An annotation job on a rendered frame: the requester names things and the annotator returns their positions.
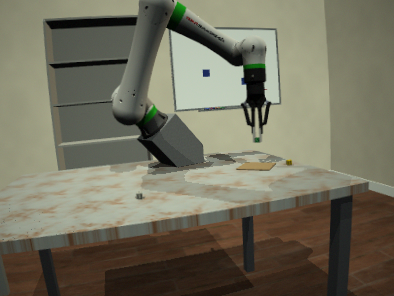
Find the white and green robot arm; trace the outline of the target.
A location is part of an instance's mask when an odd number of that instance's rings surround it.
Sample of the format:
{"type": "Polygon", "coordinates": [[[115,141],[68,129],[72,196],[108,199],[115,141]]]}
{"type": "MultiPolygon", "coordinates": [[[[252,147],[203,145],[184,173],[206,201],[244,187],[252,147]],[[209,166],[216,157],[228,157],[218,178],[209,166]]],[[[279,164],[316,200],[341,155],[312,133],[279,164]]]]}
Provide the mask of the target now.
{"type": "Polygon", "coordinates": [[[176,0],[139,0],[130,55],[121,84],[113,92],[111,101],[115,119],[123,125],[135,124],[144,138],[156,134],[168,119],[147,98],[154,62],[166,28],[202,44],[233,66],[243,65],[244,83],[266,82],[267,46],[261,37],[248,36],[239,42],[176,0]]]}

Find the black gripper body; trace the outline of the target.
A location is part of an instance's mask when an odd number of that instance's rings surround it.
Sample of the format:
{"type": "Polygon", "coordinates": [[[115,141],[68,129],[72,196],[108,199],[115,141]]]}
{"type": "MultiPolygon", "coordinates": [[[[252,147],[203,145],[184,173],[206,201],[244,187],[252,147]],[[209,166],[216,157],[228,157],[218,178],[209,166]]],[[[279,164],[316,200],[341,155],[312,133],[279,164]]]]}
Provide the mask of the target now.
{"type": "Polygon", "coordinates": [[[257,108],[257,100],[260,100],[260,107],[262,107],[264,102],[266,101],[264,82],[247,83],[246,90],[247,90],[246,102],[248,103],[248,105],[251,107],[251,100],[254,100],[254,108],[257,108]],[[254,95],[254,96],[248,96],[248,95],[254,95]]]}

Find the tan square mat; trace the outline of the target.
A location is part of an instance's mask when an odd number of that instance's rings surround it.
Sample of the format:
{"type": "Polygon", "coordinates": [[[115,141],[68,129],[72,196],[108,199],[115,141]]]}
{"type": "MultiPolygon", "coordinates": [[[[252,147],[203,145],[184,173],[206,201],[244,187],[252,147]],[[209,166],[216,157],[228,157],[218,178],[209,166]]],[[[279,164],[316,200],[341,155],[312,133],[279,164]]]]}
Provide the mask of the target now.
{"type": "Polygon", "coordinates": [[[269,171],[276,163],[273,162],[245,162],[236,170],[267,170],[269,171]]]}

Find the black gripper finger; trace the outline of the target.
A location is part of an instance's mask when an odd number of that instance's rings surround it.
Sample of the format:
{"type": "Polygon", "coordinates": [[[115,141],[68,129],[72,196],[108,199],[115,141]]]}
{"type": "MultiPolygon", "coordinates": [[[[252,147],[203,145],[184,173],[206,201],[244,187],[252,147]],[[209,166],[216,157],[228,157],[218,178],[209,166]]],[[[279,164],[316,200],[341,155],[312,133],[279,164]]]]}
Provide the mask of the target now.
{"type": "Polygon", "coordinates": [[[245,102],[241,103],[241,106],[244,110],[247,125],[251,126],[251,128],[252,128],[253,142],[255,142],[256,132],[255,132],[255,125],[254,125],[254,121],[255,121],[254,100],[251,100],[251,122],[249,122],[250,118],[249,118],[248,110],[246,108],[247,102],[245,101],[245,102]]]}
{"type": "Polygon", "coordinates": [[[258,118],[259,118],[259,142],[262,142],[262,134],[263,134],[263,125],[267,124],[268,114],[269,114],[269,106],[272,102],[266,100],[266,110],[264,116],[264,122],[262,121],[262,107],[260,107],[260,100],[257,100],[257,108],[258,108],[258,118]],[[262,123],[263,122],[263,123],[262,123]]]}

